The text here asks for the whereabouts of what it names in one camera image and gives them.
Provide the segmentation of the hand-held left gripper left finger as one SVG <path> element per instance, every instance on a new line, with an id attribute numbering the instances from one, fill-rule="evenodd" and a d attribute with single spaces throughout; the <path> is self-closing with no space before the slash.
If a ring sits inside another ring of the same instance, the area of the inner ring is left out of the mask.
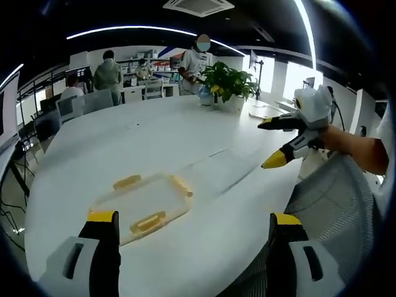
<path id="1" fill-rule="evenodd" d="M 119 212 L 89 212 L 79 235 L 47 258 L 39 285 L 47 296 L 119 296 L 119 244 Z"/>

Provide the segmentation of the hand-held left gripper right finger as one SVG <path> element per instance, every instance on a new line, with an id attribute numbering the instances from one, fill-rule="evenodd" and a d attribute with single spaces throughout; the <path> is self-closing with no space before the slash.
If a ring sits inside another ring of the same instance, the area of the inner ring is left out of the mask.
<path id="1" fill-rule="evenodd" d="M 267 244 L 267 296 L 337 296 L 344 288 L 336 260 L 295 216 L 271 213 Z"/>

